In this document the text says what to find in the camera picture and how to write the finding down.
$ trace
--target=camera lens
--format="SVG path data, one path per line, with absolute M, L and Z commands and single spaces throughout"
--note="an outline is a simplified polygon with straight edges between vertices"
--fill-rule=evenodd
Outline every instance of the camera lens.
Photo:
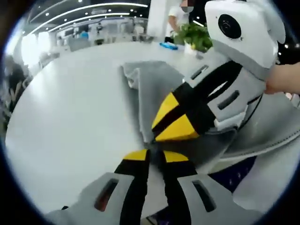
M 239 23 L 230 15 L 222 14 L 218 21 L 219 28 L 222 33 L 232 39 L 237 39 L 241 36 Z

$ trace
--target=green plant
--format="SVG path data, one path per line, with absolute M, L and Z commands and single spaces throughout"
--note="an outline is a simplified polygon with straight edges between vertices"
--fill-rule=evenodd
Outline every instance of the green plant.
M 188 43 L 193 49 L 207 52 L 212 47 L 212 42 L 206 27 L 201 27 L 195 23 L 184 24 L 174 37 L 175 44 L 184 45 Z

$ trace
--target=white table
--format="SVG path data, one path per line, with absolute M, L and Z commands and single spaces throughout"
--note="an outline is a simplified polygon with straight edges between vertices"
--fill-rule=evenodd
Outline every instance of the white table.
M 158 43 L 117 43 L 64 55 L 47 65 L 18 102 L 8 125 L 7 155 L 28 197 L 43 213 L 71 205 L 89 183 L 143 149 L 122 92 L 118 66 L 163 60 L 190 74 L 199 60 Z M 164 196 L 159 176 L 150 175 Z M 143 215 L 154 213 L 145 204 Z M 166 199 L 154 203 L 158 209 Z

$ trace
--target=round table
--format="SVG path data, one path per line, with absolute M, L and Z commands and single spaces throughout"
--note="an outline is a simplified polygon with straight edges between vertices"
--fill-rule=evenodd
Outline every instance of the round table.
M 124 62 L 142 60 L 165 61 L 183 75 L 195 72 L 200 61 L 158 43 L 94 46 L 50 62 L 21 96 L 7 129 L 7 157 L 42 213 L 73 204 L 127 153 L 143 149 L 118 72 Z M 149 180 L 149 192 L 164 196 L 161 177 Z M 165 207 L 166 199 L 155 205 L 145 203 L 143 215 Z

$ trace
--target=potted plant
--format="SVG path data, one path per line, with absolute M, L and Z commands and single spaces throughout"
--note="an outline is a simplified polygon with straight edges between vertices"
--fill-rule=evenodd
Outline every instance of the potted plant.
M 207 28 L 195 23 L 182 25 L 173 38 L 175 44 L 185 44 L 185 52 L 195 55 L 197 51 L 205 53 L 212 47 Z

